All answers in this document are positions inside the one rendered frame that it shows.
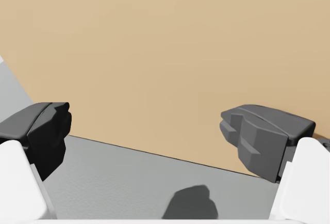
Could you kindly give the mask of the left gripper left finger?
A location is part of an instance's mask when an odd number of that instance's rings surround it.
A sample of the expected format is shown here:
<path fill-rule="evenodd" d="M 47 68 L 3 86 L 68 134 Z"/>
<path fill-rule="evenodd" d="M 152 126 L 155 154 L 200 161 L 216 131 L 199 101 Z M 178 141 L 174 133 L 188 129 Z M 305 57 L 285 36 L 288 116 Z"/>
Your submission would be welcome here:
<path fill-rule="evenodd" d="M 69 108 L 36 103 L 0 122 L 0 220 L 57 218 L 43 182 L 63 162 Z"/>

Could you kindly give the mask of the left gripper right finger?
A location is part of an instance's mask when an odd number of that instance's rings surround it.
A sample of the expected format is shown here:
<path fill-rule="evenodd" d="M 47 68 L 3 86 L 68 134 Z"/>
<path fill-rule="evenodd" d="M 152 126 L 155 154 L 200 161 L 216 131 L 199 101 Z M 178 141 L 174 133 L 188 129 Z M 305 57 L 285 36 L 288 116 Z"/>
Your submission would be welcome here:
<path fill-rule="evenodd" d="M 313 137 L 314 121 L 254 104 L 221 118 L 246 169 L 278 184 L 270 220 L 330 220 L 330 140 Z"/>

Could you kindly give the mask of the tall board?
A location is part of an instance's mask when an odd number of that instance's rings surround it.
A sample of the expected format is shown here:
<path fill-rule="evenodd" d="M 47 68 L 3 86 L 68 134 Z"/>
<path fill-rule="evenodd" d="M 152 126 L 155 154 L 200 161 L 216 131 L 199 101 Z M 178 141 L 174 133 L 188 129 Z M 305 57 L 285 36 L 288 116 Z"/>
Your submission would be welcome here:
<path fill-rule="evenodd" d="M 242 173 L 227 109 L 330 138 L 330 0 L 0 0 L 0 56 L 78 137 Z"/>

